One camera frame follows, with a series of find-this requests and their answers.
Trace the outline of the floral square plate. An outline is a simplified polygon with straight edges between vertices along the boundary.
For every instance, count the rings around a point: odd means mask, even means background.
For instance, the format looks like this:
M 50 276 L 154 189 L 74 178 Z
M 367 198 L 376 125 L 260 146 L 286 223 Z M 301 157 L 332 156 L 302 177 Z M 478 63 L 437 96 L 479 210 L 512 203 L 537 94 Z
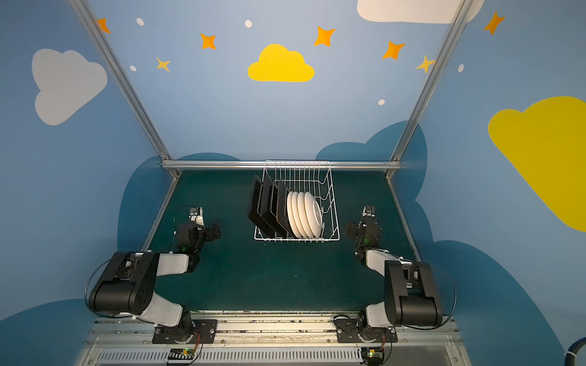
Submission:
M 271 227 L 259 214 L 259 203 L 261 198 L 262 182 L 258 175 L 253 177 L 253 184 L 250 194 L 250 203 L 247 209 L 247 217 L 259 229 L 265 238 L 271 234 Z
M 257 227 L 264 237 L 275 239 L 277 232 L 273 227 L 274 218 L 272 212 L 273 204 L 273 181 L 269 177 L 265 177 L 262 183 L 262 192 L 260 195 L 260 202 L 258 207 L 259 222 Z

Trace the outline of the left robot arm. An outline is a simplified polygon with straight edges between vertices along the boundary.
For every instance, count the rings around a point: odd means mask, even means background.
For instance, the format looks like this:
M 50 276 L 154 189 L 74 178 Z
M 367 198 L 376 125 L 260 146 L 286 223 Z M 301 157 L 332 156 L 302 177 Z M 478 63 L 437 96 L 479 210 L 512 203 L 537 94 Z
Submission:
M 155 326 L 154 344 L 201 344 L 191 311 L 155 292 L 157 279 L 192 273 L 206 242 L 221 237 L 218 221 L 205 227 L 195 221 L 177 230 L 173 253 L 116 252 L 93 289 L 84 290 L 85 304 L 100 317 L 133 317 Z

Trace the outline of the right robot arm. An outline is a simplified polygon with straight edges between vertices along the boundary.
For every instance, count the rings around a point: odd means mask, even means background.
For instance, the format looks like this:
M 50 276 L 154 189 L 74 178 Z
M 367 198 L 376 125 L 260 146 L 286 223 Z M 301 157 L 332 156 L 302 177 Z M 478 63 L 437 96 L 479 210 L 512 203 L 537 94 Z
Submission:
M 355 242 L 355 256 L 366 268 L 384 279 L 383 301 L 365 306 L 356 331 L 367 342 L 395 326 L 436 329 L 443 324 L 443 307 L 433 269 L 425 262 L 404 259 L 383 249 L 382 229 L 374 218 L 348 222 L 344 234 Z

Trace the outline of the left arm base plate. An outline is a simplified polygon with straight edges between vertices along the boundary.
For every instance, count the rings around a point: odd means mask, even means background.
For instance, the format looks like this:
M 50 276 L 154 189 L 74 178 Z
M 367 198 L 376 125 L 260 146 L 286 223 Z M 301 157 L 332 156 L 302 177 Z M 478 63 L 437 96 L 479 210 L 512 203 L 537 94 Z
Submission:
M 174 327 L 156 326 L 152 343 L 155 345 L 212 344 L 215 341 L 217 320 L 192 320 Z

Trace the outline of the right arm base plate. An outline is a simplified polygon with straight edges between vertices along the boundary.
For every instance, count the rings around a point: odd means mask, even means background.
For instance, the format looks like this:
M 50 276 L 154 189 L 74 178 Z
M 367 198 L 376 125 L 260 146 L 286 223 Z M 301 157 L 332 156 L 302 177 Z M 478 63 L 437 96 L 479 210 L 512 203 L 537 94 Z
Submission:
M 394 328 L 377 328 L 352 318 L 333 320 L 338 343 L 396 343 L 398 336 Z

